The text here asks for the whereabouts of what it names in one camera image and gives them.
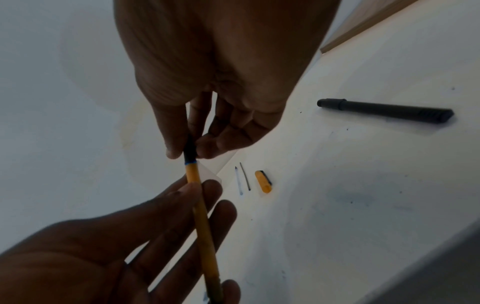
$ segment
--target black marker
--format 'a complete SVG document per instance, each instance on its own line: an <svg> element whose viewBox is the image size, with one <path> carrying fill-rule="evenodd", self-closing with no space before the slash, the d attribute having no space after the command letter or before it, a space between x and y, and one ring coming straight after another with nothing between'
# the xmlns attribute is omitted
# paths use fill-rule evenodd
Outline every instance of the black marker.
<svg viewBox="0 0 480 304"><path fill-rule="evenodd" d="M320 99L316 104L321 108L415 120L432 124L445 123L454 115L451 109L371 104L347 101L346 99L325 98Z"/></svg>

